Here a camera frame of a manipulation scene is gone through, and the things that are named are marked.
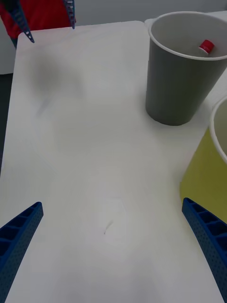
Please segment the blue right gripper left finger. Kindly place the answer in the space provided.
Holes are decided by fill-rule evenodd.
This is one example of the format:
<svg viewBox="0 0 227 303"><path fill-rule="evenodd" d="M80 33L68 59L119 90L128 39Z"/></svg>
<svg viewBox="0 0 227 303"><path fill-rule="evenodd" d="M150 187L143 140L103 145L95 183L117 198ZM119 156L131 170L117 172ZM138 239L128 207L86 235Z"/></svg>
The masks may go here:
<svg viewBox="0 0 227 303"><path fill-rule="evenodd" d="M43 206L36 202L0 229L0 302L4 303L17 271L43 217Z"/></svg>

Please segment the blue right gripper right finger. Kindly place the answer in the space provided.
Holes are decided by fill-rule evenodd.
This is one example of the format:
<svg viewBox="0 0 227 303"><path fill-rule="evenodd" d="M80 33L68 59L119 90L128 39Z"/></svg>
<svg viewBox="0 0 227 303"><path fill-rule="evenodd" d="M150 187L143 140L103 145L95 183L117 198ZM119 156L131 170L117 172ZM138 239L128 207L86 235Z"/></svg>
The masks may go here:
<svg viewBox="0 0 227 303"><path fill-rule="evenodd" d="M227 224L189 198L183 200L182 213L201 247L224 302L227 302Z"/></svg>

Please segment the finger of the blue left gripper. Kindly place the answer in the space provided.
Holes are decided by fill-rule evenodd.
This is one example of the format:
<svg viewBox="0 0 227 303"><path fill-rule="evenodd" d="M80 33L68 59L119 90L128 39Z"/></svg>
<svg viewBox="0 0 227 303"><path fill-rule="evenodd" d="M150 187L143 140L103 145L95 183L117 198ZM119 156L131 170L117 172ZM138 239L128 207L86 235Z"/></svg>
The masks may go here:
<svg viewBox="0 0 227 303"><path fill-rule="evenodd" d="M65 9L68 14L70 25L72 29L75 29L76 18L75 18L75 1L74 0L64 0L63 1Z"/></svg>
<svg viewBox="0 0 227 303"><path fill-rule="evenodd" d="M34 43L33 36L28 26L26 17L21 7L19 0L5 0L4 7L6 11L11 15L14 22L18 25L20 30L26 35L30 42Z"/></svg>

